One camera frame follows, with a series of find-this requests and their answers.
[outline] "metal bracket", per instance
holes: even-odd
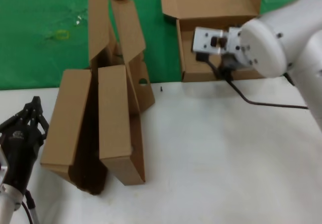
[[[7,158],[0,146],[0,186],[2,186],[5,176],[8,172],[8,161]]]
[[[227,37],[228,33],[223,30],[197,27],[193,39],[192,51],[217,55],[225,54],[227,53]]]

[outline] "cardboard hole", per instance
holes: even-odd
[[[145,87],[145,86],[147,85],[147,80],[146,80],[146,79],[144,79],[144,78],[142,78],[142,79],[140,79],[140,80],[139,80],[139,84],[140,84],[141,86]]]

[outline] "brown cardboard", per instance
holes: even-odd
[[[41,165],[79,189],[99,194],[107,169],[98,158],[98,92],[90,70],[66,70]]]
[[[261,0],[162,0],[166,16],[177,19],[177,32],[183,82],[216,80],[207,64],[197,62],[191,52],[193,33],[196,27],[228,30],[256,17]],[[220,56],[210,56],[214,65],[219,66]],[[233,73],[235,80],[257,79],[262,76],[255,70]]]
[[[116,65],[116,36],[109,18],[108,0],[89,0],[89,57],[94,76],[98,68]]]
[[[124,184],[145,182],[141,121],[127,67],[99,69],[100,160]]]
[[[133,0],[111,0],[111,5],[124,63],[143,112],[155,103],[155,99],[144,62],[146,45],[135,3]],[[141,79],[145,79],[147,84],[142,86],[139,83]]]
[[[90,69],[64,72],[41,158],[44,168],[90,194],[103,190],[106,166],[125,185],[145,181],[140,112],[154,96],[150,84],[139,84],[141,78],[149,80],[134,2],[122,2],[113,6],[119,44],[108,0],[89,0]],[[137,44],[131,47],[126,39]]]

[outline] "cardboard box flap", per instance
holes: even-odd
[[[143,50],[145,40],[133,0],[111,0],[117,31],[125,63]]]
[[[89,0],[89,57],[92,60],[110,42],[108,0]]]
[[[177,19],[258,15],[251,0],[162,0],[162,10]]]
[[[99,69],[99,116],[100,159],[131,156],[126,66]]]
[[[42,164],[73,164],[91,79],[90,70],[68,69],[64,72],[41,158]]]

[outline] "white table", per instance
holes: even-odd
[[[237,85],[252,100],[304,104],[282,78]],[[322,222],[322,134],[308,111],[249,105],[224,82],[152,87],[156,104],[142,116],[146,184],[110,175],[90,196],[38,160],[28,188],[41,223]],[[50,121],[57,92],[0,92],[0,122],[34,95]],[[12,223],[28,223],[22,208]]]

